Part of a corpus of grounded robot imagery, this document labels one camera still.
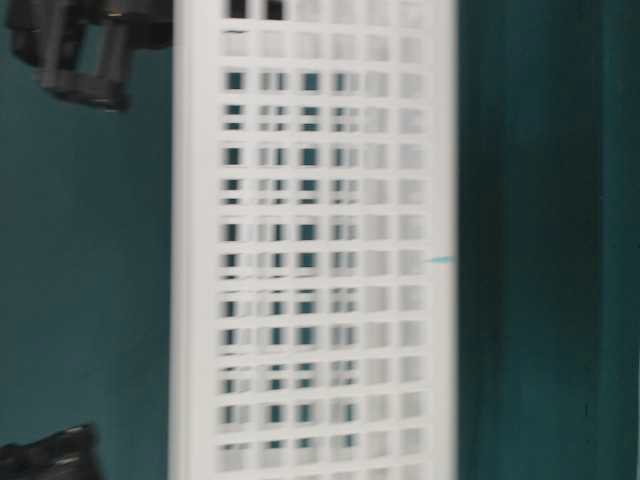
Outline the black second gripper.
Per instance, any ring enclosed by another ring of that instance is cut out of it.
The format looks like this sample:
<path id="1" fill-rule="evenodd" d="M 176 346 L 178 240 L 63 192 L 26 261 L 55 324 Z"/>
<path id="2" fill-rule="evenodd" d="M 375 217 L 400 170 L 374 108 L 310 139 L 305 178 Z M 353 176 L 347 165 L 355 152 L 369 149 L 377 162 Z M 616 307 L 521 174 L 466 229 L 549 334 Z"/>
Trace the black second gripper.
<path id="1" fill-rule="evenodd" d="M 28 444 L 1 447 L 1 480 L 100 478 L 93 425 L 70 427 Z"/>

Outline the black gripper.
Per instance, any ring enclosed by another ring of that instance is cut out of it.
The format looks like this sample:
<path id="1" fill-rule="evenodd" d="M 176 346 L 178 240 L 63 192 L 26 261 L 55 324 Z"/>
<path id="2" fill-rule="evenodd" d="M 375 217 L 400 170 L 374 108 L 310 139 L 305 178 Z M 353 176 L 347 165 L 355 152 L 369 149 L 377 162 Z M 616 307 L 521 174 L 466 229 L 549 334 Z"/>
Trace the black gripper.
<path id="1" fill-rule="evenodd" d="M 96 71 L 77 70 L 87 27 L 104 28 Z M 11 51 L 38 70 L 42 89 L 70 103 L 108 111 L 129 107 L 130 60 L 137 50 L 173 42 L 171 1 L 11 1 Z"/>

